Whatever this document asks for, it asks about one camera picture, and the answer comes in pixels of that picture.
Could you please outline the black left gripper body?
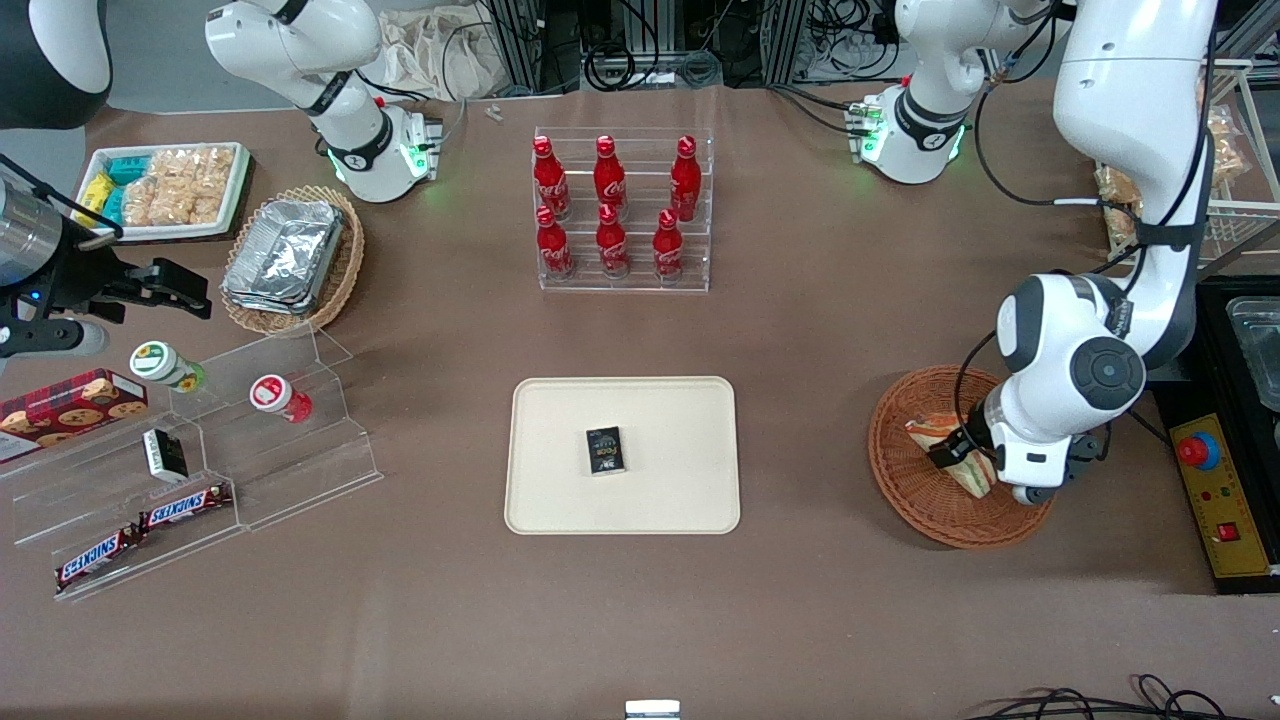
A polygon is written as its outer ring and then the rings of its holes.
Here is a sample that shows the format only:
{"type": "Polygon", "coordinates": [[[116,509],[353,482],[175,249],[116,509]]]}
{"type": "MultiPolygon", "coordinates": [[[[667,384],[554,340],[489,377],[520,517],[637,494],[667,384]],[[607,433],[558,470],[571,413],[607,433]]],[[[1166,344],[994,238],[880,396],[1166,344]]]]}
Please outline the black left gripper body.
{"type": "Polygon", "coordinates": [[[968,428],[956,428],[942,441],[928,447],[928,459],[938,469],[955,468],[969,457],[988,455],[989,436],[968,428]]]}

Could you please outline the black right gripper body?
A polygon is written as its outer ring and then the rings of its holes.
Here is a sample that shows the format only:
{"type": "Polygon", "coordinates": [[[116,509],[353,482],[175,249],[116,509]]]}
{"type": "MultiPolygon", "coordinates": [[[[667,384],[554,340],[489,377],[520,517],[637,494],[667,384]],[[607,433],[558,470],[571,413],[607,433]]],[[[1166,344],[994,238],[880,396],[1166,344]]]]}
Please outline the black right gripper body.
{"type": "Polygon", "coordinates": [[[52,258],[28,279],[28,318],[77,313],[113,323],[113,304],[96,300],[111,278],[110,245],[82,250],[77,241],[61,240],[52,258]]]}

